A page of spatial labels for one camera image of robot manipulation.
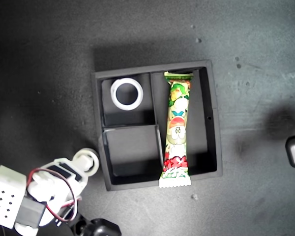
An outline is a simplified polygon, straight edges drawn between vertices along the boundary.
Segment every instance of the white object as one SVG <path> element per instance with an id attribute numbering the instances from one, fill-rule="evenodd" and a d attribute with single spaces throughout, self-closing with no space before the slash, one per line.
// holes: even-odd
<path id="1" fill-rule="evenodd" d="M 23 236 L 36 236 L 38 233 L 38 229 L 33 229 L 31 226 L 21 225 L 19 223 L 15 223 L 14 228 L 16 232 Z"/>
<path id="2" fill-rule="evenodd" d="M 13 228 L 26 191 L 26 176 L 0 166 L 0 225 Z"/>
<path id="3" fill-rule="evenodd" d="M 98 154 L 95 150 L 90 148 L 83 148 L 78 151 L 74 155 L 72 162 L 74 165 L 84 170 L 88 177 L 93 176 L 99 168 Z"/>
<path id="4" fill-rule="evenodd" d="M 89 176 L 95 174 L 99 168 L 99 160 L 97 153 L 90 149 L 84 148 L 79 150 L 70 161 L 67 158 L 55 159 L 53 162 L 42 166 L 42 169 L 48 169 L 51 166 L 70 173 L 71 176 L 67 178 L 74 195 L 78 197 L 88 183 Z M 28 193 L 39 202 L 47 202 L 48 206 L 54 213 L 61 211 L 61 206 L 67 201 L 72 200 L 72 194 L 67 184 L 58 177 L 44 171 L 33 174 L 33 180 L 28 187 Z M 46 209 L 39 226 L 45 226 L 53 220 L 54 216 Z"/>
<path id="5" fill-rule="evenodd" d="M 138 97 L 137 97 L 137 99 L 132 104 L 129 104 L 129 105 L 122 104 L 117 99 L 117 89 L 121 85 L 124 85 L 124 84 L 131 84 L 138 91 Z M 110 88 L 110 93 L 111 93 L 111 96 L 112 96 L 113 103 L 119 109 L 122 109 L 122 110 L 125 110 L 125 111 L 131 111 L 131 110 L 136 109 L 141 104 L 141 102 L 143 100 L 143 89 L 142 89 L 142 86 L 136 80 L 131 79 L 131 78 L 123 78 L 123 79 L 116 80 L 113 83 L 113 85 L 111 86 L 111 88 Z"/>

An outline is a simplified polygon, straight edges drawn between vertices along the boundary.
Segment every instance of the white tape roll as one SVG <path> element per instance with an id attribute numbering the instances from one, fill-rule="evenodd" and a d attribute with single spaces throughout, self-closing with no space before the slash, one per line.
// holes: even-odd
<path id="1" fill-rule="evenodd" d="M 124 85 L 124 84 L 131 84 L 138 91 L 138 97 L 137 97 L 137 99 L 134 101 L 134 103 L 129 104 L 129 105 L 122 104 L 117 99 L 117 89 L 121 85 Z M 141 104 L 141 102 L 143 100 L 143 89 L 142 89 L 142 86 L 136 80 L 131 79 L 131 78 L 123 78 L 123 79 L 116 80 L 113 83 L 113 85 L 111 86 L 111 88 L 110 88 L 110 93 L 111 93 L 111 96 L 112 96 L 113 103 L 119 109 L 122 109 L 124 111 L 131 111 L 133 109 L 136 109 Z"/>

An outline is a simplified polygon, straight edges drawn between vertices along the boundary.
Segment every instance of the candy wrapper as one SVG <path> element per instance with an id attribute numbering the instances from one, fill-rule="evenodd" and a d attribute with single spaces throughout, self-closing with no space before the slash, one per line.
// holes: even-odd
<path id="1" fill-rule="evenodd" d="M 193 74 L 164 73 L 171 85 L 167 118 L 166 148 L 159 187 L 191 185 L 186 153 L 186 123 L 190 80 Z"/>

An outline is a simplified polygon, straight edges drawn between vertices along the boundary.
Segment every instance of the white ring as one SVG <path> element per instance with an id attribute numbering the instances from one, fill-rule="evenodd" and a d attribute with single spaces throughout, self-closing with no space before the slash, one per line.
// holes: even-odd
<path id="1" fill-rule="evenodd" d="M 88 177 L 94 175 L 99 168 L 99 160 L 98 160 L 98 154 L 95 150 L 91 149 L 91 148 L 83 148 L 81 150 L 79 150 L 76 154 L 74 154 L 73 156 L 73 161 L 78 159 L 81 155 L 86 155 L 89 156 L 93 159 L 94 161 L 94 165 L 86 172 L 84 172 Z"/>
<path id="2" fill-rule="evenodd" d="M 118 101 L 117 99 L 117 89 L 124 84 L 131 84 L 133 85 L 137 91 L 138 91 L 138 97 L 137 99 L 134 101 L 134 103 L 129 104 L 129 105 L 125 105 L 122 104 Z M 131 78 L 123 78 L 123 79 L 119 79 L 116 80 L 113 85 L 110 88 L 110 93 L 112 96 L 112 101 L 113 103 L 116 105 L 116 107 L 118 107 L 119 109 L 122 109 L 124 111 L 131 111 L 133 109 L 136 109 L 142 102 L 143 100 L 143 89 L 142 86 L 138 83 L 138 81 L 131 79 Z"/>

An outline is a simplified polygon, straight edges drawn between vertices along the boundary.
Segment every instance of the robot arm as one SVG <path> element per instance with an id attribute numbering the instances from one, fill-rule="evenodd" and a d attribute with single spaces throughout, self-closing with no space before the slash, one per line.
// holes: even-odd
<path id="1" fill-rule="evenodd" d="M 98 167 L 97 154 L 89 148 L 78 151 L 72 161 L 56 159 L 33 170 L 28 181 L 25 175 L 0 166 L 0 225 L 35 236 L 39 226 L 56 218 L 58 226 L 66 222 L 74 235 L 120 236 L 117 225 L 103 219 L 90 222 L 77 212 L 76 201 Z"/>

